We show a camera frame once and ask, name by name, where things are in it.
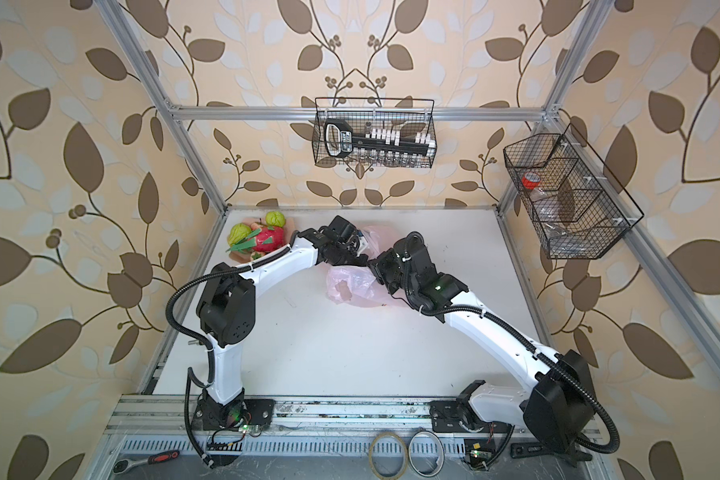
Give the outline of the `pink plastic bag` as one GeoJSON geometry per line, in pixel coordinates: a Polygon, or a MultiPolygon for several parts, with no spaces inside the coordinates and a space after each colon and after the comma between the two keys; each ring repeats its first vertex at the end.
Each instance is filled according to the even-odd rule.
{"type": "MultiPolygon", "coordinates": [[[[367,225],[359,230],[361,253],[370,259],[377,258],[402,238],[402,234],[389,225],[367,225]]],[[[367,267],[331,266],[326,274],[326,296],[335,304],[358,308],[397,306],[386,288],[367,267]]]]}

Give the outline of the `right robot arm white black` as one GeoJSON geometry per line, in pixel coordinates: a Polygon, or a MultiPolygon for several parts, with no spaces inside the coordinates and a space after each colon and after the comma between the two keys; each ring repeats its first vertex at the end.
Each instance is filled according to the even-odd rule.
{"type": "Polygon", "coordinates": [[[618,451],[618,428],[597,399],[583,357],[573,350],[561,354],[525,335],[464,282],[438,271],[420,233],[397,241],[368,267],[389,294],[402,293],[411,309],[469,337],[517,380],[516,393],[482,383],[467,394],[468,410],[479,420],[523,425],[557,454],[576,445],[601,454],[618,451]]]}

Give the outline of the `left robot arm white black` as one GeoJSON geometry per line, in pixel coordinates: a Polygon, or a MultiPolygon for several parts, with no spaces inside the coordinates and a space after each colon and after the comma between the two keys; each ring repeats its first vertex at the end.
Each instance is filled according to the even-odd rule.
{"type": "Polygon", "coordinates": [[[256,323],[257,299],[278,283],[321,263],[365,267],[368,256],[363,234],[341,216],[318,229],[295,231],[281,246],[237,266],[224,262],[210,273],[179,288],[168,300],[165,316],[177,332],[200,343],[208,358],[208,378],[200,381],[187,371],[185,393],[200,389],[197,412],[206,429],[236,428],[242,424],[264,426],[271,421],[273,403],[245,405],[242,382],[242,342],[256,323]],[[196,315],[200,329],[192,330],[175,318],[182,296],[200,287],[196,315]]]}

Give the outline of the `green wrinkled fruit back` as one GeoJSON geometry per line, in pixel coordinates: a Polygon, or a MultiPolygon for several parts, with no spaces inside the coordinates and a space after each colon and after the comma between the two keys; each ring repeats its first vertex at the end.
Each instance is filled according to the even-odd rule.
{"type": "Polygon", "coordinates": [[[286,225],[286,216],[277,210],[269,211],[265,215],[265,223],[268,227],[284,228],[286,225]]]}

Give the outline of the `red dragon fruit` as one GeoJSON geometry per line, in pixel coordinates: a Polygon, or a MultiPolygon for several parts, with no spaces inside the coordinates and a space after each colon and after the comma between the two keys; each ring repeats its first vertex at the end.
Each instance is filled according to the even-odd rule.
{"type": "Polygon", "coordinates": [[[270,253],[285,245],[285,232],[283,228],[260,227],[252,229],[252,233],[236,245],[229,246],[230,252],[258,252],[270,253]]]}

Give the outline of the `pink fruit plate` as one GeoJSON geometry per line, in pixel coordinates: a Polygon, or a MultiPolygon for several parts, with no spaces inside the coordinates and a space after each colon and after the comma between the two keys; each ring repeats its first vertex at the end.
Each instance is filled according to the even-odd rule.
{"type": "Polygon", "coordinates": [[[227,235],[227,252],[240,261],[253,261],[286,244],[287,219],[280,211],[233,225],[227,235]]]}

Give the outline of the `green fruit left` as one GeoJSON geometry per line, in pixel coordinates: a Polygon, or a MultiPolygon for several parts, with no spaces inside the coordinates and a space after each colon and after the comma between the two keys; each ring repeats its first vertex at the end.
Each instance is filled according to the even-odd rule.
{"type": "Polygon", "coordinates": [[[229,246],[238,244],[244,241],[252,233],[252,228],[245,223],[235,224],[229,231],[227,236],[227,243],[229,246]]]}

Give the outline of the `black socket tool set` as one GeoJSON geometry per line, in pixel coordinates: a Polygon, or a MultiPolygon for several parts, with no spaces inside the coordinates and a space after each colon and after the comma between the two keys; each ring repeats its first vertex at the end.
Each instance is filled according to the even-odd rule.
{"type": "Polygon", "coordinates": [[[428,134],[416,133],[413,140],[404,139],[401,130],[372,128],[370,133],[355,133],[344,120],[329,119],[323,127],[322,141],[329,156],[345,158],[413,159],[436,154],[436,141],[428,134]]]}

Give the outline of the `red capped plastic bottle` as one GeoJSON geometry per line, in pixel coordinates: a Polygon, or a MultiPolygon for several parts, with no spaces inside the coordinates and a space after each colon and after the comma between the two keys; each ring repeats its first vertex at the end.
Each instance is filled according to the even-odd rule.
{"type": "Polygon", "coordinates": [[[535,172],[524,173],[521,184],[530,201],[532,213],[541,222],[567,223],[564,218],[564,203],[557,191],[545,190],[542,178],[535,172]]]}

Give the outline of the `tape roll right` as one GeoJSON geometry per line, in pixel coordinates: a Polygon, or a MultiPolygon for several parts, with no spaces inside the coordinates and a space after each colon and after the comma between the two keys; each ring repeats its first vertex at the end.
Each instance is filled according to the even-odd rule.
{"type": "Polygon", "coordinates": [[[417,431],[408,445],[408,461],[416,475],[434,479],[445,465],[445,447],[442,440],[432,431],[417,431]]]}

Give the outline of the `tape roll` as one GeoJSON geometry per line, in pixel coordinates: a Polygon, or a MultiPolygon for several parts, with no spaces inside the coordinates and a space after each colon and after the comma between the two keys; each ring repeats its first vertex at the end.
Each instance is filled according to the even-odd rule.
{"type": "Polygon", "coordinates": [[[367,459],[372,475],[380,480],[398,480],[407,470],[409,453],[405,441],[396,433],[384,431],[377,434],[371,441],[367,459]],[[399,466],[395,471],[384,471],[379,469],[378,459],[388,460],[392,457],[399,458],[399,466]]]}
{"type": "Polygon", "coordinates": [[[416,475],[434,479],[445,465],[445,447],[442,440],[432,431],[417,431],[408,445],[408,461],[416,475]]]}

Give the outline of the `tape roll left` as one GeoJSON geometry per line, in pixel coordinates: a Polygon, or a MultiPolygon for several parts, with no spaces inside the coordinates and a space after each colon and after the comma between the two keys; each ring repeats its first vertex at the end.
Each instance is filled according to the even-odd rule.
{"type": "Polygon", "coordinates": [[[380,480],[398,480],[407,470],[409,453],[405,441],[396,433],[384,431],[377,434],[371,441],[367,459],[372,475],[380,480]],[[399,466],[395,471],[384,471],[379,469],[378,459],[388,460],[392,457],[399,458],[399,466]]]}

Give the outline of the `red handled ratchet wrench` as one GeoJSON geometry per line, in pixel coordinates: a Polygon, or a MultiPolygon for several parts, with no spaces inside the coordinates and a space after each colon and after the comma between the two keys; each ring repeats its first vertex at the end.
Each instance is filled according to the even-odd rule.
{"type": "Polygon", "coordinates": [[[112,473],[114,475],[122,475],[135,469],[136,467],[166,463],[177,459],[179,456],[179,450],[168,450],[142,459],[123,458],[115,462],[112,467],[112,473]]]}

